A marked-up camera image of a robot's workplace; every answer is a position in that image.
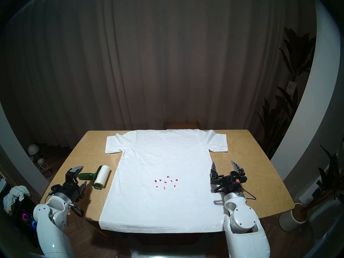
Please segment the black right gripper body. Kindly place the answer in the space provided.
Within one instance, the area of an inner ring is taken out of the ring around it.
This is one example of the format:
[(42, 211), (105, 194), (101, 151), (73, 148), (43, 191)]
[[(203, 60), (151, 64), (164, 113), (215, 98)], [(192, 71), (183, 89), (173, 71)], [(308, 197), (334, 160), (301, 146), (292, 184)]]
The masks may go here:
[(224, 193), (224, 194), (240, 194), (241, 184), (247, 181), (246, 176), (241, 176), (237, 172), (230, 172), (228, 176), (218, 175), (217, 178), (210, 178), (210, 183), (212, 185), (217, 185), (213, 190), (214, 193)]

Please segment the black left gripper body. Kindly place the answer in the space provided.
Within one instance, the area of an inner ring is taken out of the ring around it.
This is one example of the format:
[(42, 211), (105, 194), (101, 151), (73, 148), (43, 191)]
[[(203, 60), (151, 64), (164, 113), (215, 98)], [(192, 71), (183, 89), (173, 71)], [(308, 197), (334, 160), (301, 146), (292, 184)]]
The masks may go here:
[(65, 176), (65, 182), (57, 190), (57, 193), (67, 196), (72, 203), (78, 203), (80, 200), (81, 189), (78, 185), (77, 177), (79, 172), (67, 172)]

